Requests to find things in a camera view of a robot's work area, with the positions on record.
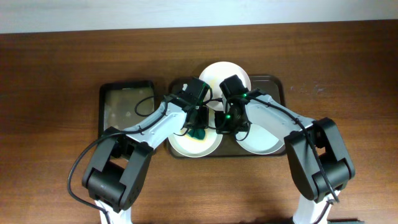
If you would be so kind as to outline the yellow green sponge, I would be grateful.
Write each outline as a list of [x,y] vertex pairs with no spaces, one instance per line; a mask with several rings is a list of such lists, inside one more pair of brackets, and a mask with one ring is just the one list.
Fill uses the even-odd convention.
[[187,135],[196,140],[204,140],[206,131],[204,129],[190,129]]

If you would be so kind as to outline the pink plate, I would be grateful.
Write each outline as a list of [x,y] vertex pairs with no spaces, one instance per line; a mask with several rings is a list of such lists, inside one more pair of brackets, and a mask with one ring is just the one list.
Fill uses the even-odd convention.
[[216,62],[207,66],[199,76],[199,79],[208,84],[213,92],[213,99],[221,98],[222,91],[219,87],[220,83],[233,75],[237,75],[242,81],[244,87],[251,90],[251,81],[248,74],[235,63],[232,62]]

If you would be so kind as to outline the cream white plate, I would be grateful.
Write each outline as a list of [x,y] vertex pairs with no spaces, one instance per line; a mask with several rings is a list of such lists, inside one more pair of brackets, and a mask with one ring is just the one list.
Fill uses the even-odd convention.
[[217,134],[214,129],[204,129],[204,140],[196,140],[187,135],[186,128],[168,137],[171,155],[177,158],[199,158],[209,156],[221,144],[223,135]]

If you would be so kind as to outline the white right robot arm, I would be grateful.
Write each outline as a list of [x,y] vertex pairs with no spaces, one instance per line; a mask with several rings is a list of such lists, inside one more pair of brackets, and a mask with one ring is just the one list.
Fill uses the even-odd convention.
[[255,124],[284,142],[290,173],[300,192],[292,223],[327,223],[339,193],[355,168],[336,123],[294,113],[261,90],[223,91],[224,116],[218,129],[237,133]]

